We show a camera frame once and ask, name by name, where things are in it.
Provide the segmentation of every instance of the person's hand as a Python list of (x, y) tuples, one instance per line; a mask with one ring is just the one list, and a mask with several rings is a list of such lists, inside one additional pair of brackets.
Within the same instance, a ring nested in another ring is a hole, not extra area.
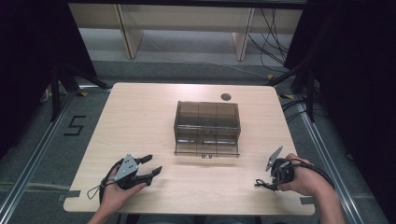
[[(310, 163), (308, 160), (301, 159), (294, 154), (289, 154), (286, 160), (300, 160)], [(332, 186), (315, 171), (306, 169), (304, 167), (294, 167), (293, 181), (281, 184), (277, 187), (282, 191), (293, 190), (305, 196), (313, 196), (317, 202), (320, 210), (320, 223), (322, 224), (342, 224), (345, 223), (343, 214), (341, 212), (341, 204), (338, 199), (338, 194)]]
[[(286, 157), (287, 161), (299, 160), (306, 163), (310, 163), (308, 160), (297, 157), (296, 155), (290, 153)], [(292, 161), (292, 164), (300, 163), (299, 161)], [(334, 191), (332, 186), (318, 173), (306, 169), (304, 167), (294, 168), (294, 179), (293, 181), (281, 184), (277, 187), (282, 191), (293, 190), (299, 192), (305, 196), (316, 197), (318, 193), (324, 190)]]
[[(116, 175), (118, 169), (119, 166), (111, 172), (110, 176)], [(139, 184), (130, 189), (120, 189), (113, 180), (108, 180), (102, 203), (89, 223), (106, 223), (111, 215), (119, 211), (129, 198), (145, 186), (146, 184)]]

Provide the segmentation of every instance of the table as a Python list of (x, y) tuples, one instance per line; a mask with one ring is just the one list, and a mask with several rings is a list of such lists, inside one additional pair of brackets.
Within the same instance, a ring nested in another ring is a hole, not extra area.
[[(202, 159), (175, 156), (174, 122), (178, 101), (238, 104), (241, 133), (239, 158)], [(272, 87), (117, 83), (99, 118), (67, 198), (69, 212), (94, 212), (97, 186), (110, 167), (127, 153), (153, 159), (139, 166), (138, 175), (162, 166), (162, 172), (125, 204), (122, 213), (189, 215), (312, 215), (313, 204), (302, 204), (295, 192), (256, 189), (257, 178), (269, 182), (264, 171), (269, 156), (280, 146), (280, 156), (295, 153), (276, 91)]]

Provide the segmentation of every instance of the metal frame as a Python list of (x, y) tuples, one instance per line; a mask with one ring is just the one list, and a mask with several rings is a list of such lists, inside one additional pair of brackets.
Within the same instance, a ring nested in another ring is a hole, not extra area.
[[(296, 94), (295, 98), (296, 100), (303, 100), (299, 94)], [(298, 105), (298, 109), (300, 112), (306, 111), (305, 106), (302, 104)], [(303, 121), (306, 129), (309, 132), (309, 135), (312, 138), (312, 141), (315, 144), (321, 161), (323, 162), (330, 178), (334, 182), (335, 190), (340, 197), (341, 205), (344, 207), (344, 211), (346, 212), (346, 216), (349, 219), (349, 223), (364, 223), (355, 200), (352, 198), (346, 184), (344, 183), (344, 180), (335, 167), (335, 164), (332, 161), (332, 156), (330, 155), (329, 150), (326, 148), (326, 145), (319, 134), (317, 126), (305, 113), (303, 114)]]
[(33, 155), (27, 162), (20, 177), (14, 183), (14, 186), (12, 187), (6, 199), (2, 202), (0, 207), (0, 218), (1, 218), (0, 223), (6, 224), (11, 218), (11, 215), (14, 212), (15, 208), (17, 207), (19, 201), (21, 200), (21, 197), (29, 181), (32, 179), (33, 175), (35, 174), (35, 170), (37, 169), (38, 165), (43, 159), (47, 151), (47, 148), (49, 147), (50, 142), (59, 127), (59, 124), (63, 120), (64, 112), (66, 111), (70, 103), (73, 101), (75, 95), (76, 95), (75, 91), (70, 91), (69, 93), (66, 94), (59, 115), (56, 117), (55, 120), (50, 122), (49, 127), (47, 128), (40, 142), (38, 143), (38, 146), (35, 148)]

